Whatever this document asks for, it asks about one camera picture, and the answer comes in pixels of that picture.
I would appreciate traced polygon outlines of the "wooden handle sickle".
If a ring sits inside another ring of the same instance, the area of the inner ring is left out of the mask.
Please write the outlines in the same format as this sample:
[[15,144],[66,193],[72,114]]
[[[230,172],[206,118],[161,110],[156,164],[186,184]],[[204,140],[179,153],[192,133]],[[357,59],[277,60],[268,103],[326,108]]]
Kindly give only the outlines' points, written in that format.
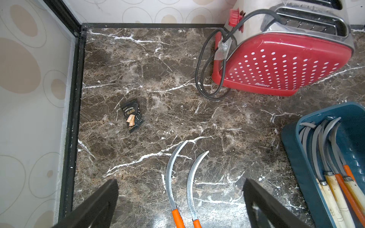
[[332,170],[327,162],[327,156],[326,156],[326,152],[325,152],[324,131],[326,129],[326,125],[328,124],[328,122],[329,122],[328,120],[324,120],[321,123],[322,130],[320,131],[319,137],[318,137],[318,146],[319,146],[320,156],[321,156],[322,163],[324,166],[324,176],[325,176],[327,183],[330,186],[330,189],[331,189],[334,199],[337,203],[337,206],[343,216],[343,219],[346,224],[346,228],[355,228],[353,218],[351,216],[351,213],[348,208],[345,197],[341,191],[340,185],[338,184],[336,176],[332,172]]
[[342,179],[344,180],[345,186],[347,187],[350,194],[354,198],[354,200],[355,200],[358,208],[362,212],[362,214],[365,215],[365,195],[362,192],[362,190],[359,188],[359,186],[357,185],[356,181],[347,174],[346,169],[344,168],[344,164],[343,164],[344,159],[341,159],[341,156],[340,156],[341,150],[339,149],[339,146],[337,145],[337,142],[336,142],[336,136],[337,136],[337,131],[338,131],[339,126],[340,126],[340,122],[337,122],[330,133],[330,142],[331,142],[333,155],[334,155],[338,170],[340,172],[340,175],[341,175]]
[[315,122],[302,122],[300,126],[304,126],[304,128],[299,133],[299,139],[301,140],[301,144],[303,146],[303,154],[307,160],[309,160],[308,153],[307,153],[307,142],[308,142],[308,135],[311,129],[316,129]]

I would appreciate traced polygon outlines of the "orange handle sickle small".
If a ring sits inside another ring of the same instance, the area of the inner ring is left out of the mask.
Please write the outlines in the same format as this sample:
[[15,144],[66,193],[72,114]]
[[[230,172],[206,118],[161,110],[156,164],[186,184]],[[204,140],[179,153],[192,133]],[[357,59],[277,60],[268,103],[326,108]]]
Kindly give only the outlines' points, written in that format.
[[349,168],[349,166],[347,165],[346,161],[345,161],[345,158],[343,157],[343,154],[341,153],[341,150],[339,148],[338,145],[336,145],[336,149],[337,149],[337,153],[338,153],[338,156],[340,158],[340,162],[341,162],[341,165],[345,171],[345,173],[347,174],[347,176],[351,177],[352,180],[356,181],[353,174],[352,174],[352,171],[351,169]]

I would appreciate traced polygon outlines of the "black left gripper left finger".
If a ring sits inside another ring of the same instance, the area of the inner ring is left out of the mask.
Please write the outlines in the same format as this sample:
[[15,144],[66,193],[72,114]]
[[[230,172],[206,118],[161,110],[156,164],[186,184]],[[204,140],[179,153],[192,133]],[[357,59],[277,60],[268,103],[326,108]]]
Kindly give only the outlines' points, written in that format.
[[118,200],[116,179],[104,183],[55,228],[109,228]]

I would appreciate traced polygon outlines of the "wooden handle sickle diagonal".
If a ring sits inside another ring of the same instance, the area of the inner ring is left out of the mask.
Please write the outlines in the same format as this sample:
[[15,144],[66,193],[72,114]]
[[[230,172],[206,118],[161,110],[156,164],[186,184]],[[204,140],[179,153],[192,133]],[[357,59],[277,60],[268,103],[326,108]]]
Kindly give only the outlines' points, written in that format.
[[330,186],[325,180],[324,174],[318,164],[318,137],[321,130],[322,130],[321,124],[317,125],[316,128],[314,129],[310,146],[312,154],[312,163],[316,174],[316,181],[319,185],[321,194],[324,197],[325,204],[328,207],[331,217],[335,223],[335,227],[345,228],[346,224],[343,219],[343,216],[337,206],[337,203],[334,199]]

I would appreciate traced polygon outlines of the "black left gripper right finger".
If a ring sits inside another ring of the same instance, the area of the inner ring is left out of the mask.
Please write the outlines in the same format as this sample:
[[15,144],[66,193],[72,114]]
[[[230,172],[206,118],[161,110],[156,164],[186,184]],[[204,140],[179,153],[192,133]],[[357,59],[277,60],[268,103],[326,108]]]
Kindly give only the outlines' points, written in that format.
[[245,180],[243,196],[253,228],[308,227],[253,179]]

